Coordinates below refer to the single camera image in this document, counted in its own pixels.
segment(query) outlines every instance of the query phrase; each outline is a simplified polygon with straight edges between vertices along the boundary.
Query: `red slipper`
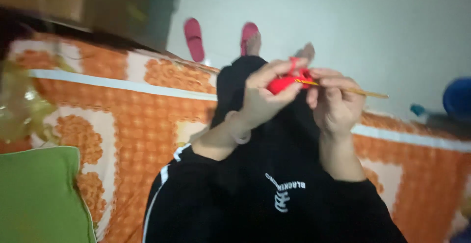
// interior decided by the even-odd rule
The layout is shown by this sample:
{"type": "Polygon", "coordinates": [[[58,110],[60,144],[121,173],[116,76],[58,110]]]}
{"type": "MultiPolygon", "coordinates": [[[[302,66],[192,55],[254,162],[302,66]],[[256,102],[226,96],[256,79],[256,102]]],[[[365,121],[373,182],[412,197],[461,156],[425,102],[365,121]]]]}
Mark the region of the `red slipper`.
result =
{"type": "Polygon", "coordinates": [[[247,41],[259,31],[259,28],[253,22],[245,23],[242,28],[242,39],[240,41],[240,55],[244,56],[247,53],[247,41]]]}
{"type": "Polygon", "coordinates": [[[195,62],[204,60],[203,40],[201,39],[200,23],[195,18],[189,18],[183,27],[186,45],[190,49],[191,58],[195,62]]]}

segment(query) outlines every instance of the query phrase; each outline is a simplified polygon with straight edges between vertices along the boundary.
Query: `foot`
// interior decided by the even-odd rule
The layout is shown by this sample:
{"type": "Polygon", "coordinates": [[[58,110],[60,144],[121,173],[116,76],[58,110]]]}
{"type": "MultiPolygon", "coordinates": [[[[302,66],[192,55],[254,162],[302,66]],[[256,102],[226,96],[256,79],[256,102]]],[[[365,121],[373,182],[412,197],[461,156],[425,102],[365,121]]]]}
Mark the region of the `foot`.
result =
{"type": "Polygon", "coordinates": [[[250,39],[247,40],[246,54],[259,56],[260,47],[262,46],[262,36],[260,32],[254,34],[250,39]]]}
{"type": "Polygon", "coordinates": [[[314,59],[314,55],[315,55],[314,46],[312,46],[312,43],[308,42],[306,43],[306,45],[304,46],[302,50],[299,50],[296,53],[295,57],[307,58],[309,62],[308,65],[309,65],[311,61],[314,59]]]}

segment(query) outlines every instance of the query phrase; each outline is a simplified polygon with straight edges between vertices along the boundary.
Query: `red crochet piece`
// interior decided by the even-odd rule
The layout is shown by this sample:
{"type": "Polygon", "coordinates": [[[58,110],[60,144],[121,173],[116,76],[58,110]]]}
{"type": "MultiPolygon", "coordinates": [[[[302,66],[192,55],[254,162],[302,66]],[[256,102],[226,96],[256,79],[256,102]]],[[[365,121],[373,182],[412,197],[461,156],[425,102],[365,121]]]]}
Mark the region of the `red crochet piece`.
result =
{"type": "MultiPolygon", "coordinates": [[[[295,82],[294,81],[295,79],[312,82],[312,77],[309,74],[309,70],[307,68],[300,69],[299,70],[299,76],[294,76],[292,74],[298,59],[299,58],[290,57],[291,70],[286,75],[284,75],[283,77],[273,79],[273,81],[271,81],[271,83],[269,83],[268,86],[267,86],[268,91],[270,91],[274,95],[276,95],[276,94],[280,93],[282,90],[284,90],[291,83],[295,82]]],[[[303,89],[308,89],[309,87],[310,87],[309,84],[306,84],[306,83],[303,84],[303,86],[302,86],[303,89]]]]}

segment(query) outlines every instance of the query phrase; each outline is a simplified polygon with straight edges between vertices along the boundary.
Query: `tiled floor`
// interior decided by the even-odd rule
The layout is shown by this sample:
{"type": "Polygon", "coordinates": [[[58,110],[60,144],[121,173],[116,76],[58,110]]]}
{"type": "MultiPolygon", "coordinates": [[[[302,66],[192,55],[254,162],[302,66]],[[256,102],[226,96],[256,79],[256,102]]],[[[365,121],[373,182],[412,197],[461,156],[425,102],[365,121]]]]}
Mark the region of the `tiled floor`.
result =
{"type": "Polygon", "coordinates": [[[391,99],[368,106],[410,119],[413,102],[442,110],[448,82],[471,75],[471,0],[180,0],[167,49],[191,59],[183,35],[188,17],[199,20],[206,63],[229,64],[240,53],[246,21],[262,34],[266,60],[286,58],[305,42],[313,66],[338,69],[367,90],[391,99]]]}

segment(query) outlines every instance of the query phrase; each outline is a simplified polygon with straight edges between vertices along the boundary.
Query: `sleeve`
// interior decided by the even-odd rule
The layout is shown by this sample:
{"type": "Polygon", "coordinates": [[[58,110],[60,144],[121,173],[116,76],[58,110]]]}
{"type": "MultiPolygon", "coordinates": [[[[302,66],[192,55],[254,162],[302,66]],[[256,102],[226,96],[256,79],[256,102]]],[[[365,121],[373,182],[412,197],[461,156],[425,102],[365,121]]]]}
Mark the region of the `sleeve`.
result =
{"type": "Polygon", "coordinates": [[[197,155],[190,144],[157,175],[144,216],[143,243],[207,242],[221,220],[217,161],[197,155]]]}
{"type": "Polygon", "coordinates": [[[369,180],[333,181],[329,204],[339,242],[407,242],[369,180]]]}

